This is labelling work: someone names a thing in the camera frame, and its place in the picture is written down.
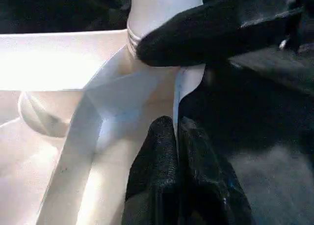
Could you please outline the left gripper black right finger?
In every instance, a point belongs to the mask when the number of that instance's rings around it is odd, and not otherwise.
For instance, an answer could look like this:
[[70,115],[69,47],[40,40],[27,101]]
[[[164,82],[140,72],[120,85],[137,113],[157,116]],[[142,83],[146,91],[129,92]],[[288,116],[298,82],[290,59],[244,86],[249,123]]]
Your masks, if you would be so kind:
[[178,133],[189,224],[254,224],[250,204],[232,165],[214,149],[206,130],[198,122],[182,117]]

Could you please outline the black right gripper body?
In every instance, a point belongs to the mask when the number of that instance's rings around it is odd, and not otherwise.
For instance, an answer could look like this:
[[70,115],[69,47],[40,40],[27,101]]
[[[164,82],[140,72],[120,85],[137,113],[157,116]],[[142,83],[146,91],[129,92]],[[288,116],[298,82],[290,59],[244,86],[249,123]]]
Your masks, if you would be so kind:
[[286,38],[281,42],[282,50],[314,50],[314,0],[287,0],[290,10],[298,10],[286,26]]

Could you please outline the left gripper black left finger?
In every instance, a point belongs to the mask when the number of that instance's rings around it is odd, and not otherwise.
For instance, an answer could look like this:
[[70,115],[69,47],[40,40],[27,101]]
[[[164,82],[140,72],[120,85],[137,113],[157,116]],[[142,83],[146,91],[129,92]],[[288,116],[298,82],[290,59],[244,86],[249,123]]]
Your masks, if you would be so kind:
[[172,119],[152,122],[129,172],[126,225],[178,223],[178,156]]

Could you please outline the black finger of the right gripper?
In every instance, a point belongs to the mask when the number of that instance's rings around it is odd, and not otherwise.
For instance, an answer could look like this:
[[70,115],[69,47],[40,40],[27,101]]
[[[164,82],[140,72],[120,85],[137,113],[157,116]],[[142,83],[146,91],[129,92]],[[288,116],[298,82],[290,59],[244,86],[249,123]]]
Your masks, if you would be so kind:
[[192,66],[275,44],[285,35],[285,0],[216,0],[147,34],[137,57],[149,66]]

